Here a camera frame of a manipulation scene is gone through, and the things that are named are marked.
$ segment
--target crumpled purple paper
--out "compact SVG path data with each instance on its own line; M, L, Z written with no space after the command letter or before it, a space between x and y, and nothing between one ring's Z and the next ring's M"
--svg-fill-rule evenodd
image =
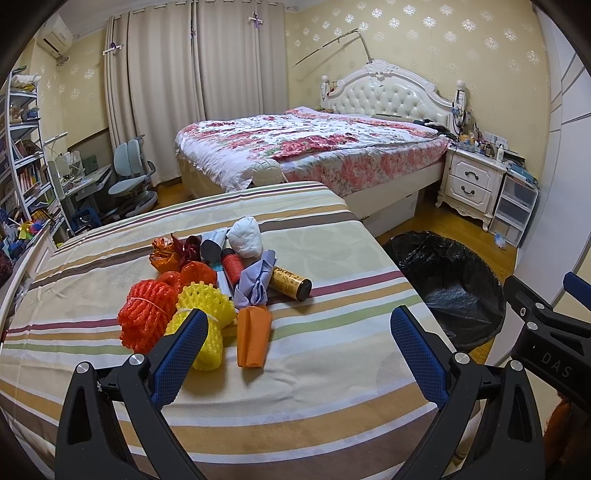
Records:
M267 288L276 261L275 251L265 250L258 262L242 270L232 298L237 309L267 304Z

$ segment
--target pink floral comforter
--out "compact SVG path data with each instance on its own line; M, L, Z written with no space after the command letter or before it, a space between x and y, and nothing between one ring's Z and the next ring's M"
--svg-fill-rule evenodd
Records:
M420 125L299 107L283 115L189 125L176 138L189 160L226 192L251 182L255 160L273 158L289 181L319 181L341 197L439 160L448 140Z

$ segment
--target fishing rod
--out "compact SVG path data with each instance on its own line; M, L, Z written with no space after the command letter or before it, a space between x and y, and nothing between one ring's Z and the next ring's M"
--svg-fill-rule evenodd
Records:
M325 43L324 45L322 45L320 48L317 48L316 50L314 50L312 53L310 53L309 55L306 55L303 59L301 59L298 63L296 63L293 67L295 67L296 65L299 65L300 63L302 63L305 59L307 59L308 57L311 57L314 53L316 53L317 51L322 50L324 47L328 47L331 43L338 41L340 43L340 39L343 37L346 37L347 35L351 35L357 33L357 35L359 35L359 38L361 39L361 43L363 44L363 48L365 49L365 54L368 56L368 64L373 62L373 58L371 57L371 55L369 55L369 49L367 46L367 43L365 43L365 39L363 38L363 35L361 34L361 32L359 31L358 28L354 28L353 30L347 32L347 33L343 33L342 35L336 37L333 40L330 40L328 43Z

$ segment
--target orange cloth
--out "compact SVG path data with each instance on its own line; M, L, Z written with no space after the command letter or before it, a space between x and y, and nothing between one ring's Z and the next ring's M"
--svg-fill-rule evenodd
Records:
M266 307L246 307L238 312L238 366L262 367L267 356L273 315Z

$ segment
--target patterned wallpaper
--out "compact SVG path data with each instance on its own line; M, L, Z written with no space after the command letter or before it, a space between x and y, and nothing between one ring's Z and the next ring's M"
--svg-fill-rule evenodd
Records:
M27 73L41 75L41 80L37 85L37 99L43 140L63 133L64 125L61 121L61 104L58 93L60 73L57 70L56 60L37 45L33 39L27 45L17 64L26 64L28 66ZM67 150L65 140L58 140L53 148L56 153L65 152Z
M290 107L316 107L320 78L361 68L365 52L341 39L292 68L308 53L359 28L373 58L411 70L452 98L466 82L481 129L509 140L539 176L550 114L548 62L528 0L329 0L286 13Z
M105 30L74 42L58 86L68 146L109 127L105 106L102 51Z

